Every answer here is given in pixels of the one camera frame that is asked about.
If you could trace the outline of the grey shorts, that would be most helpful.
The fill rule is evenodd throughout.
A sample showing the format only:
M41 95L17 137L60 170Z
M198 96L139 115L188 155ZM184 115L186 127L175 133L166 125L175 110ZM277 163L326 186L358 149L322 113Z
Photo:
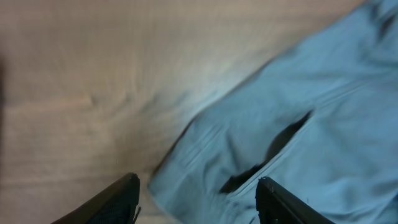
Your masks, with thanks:
M198 114L149 183L181 223L259 223L268 176L334 223L397 222L397 1L367 1Z

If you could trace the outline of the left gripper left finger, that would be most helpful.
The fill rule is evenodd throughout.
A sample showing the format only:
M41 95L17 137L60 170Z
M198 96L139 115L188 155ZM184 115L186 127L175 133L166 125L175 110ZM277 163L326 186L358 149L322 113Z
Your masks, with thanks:
M53 224L135 224L139 195L140 179L130 172Z

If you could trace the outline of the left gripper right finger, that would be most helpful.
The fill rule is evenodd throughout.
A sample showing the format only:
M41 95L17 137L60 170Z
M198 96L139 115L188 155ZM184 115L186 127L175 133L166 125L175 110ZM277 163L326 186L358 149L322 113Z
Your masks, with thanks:
M334 224L270 177L259 179L256 209L260 224Z

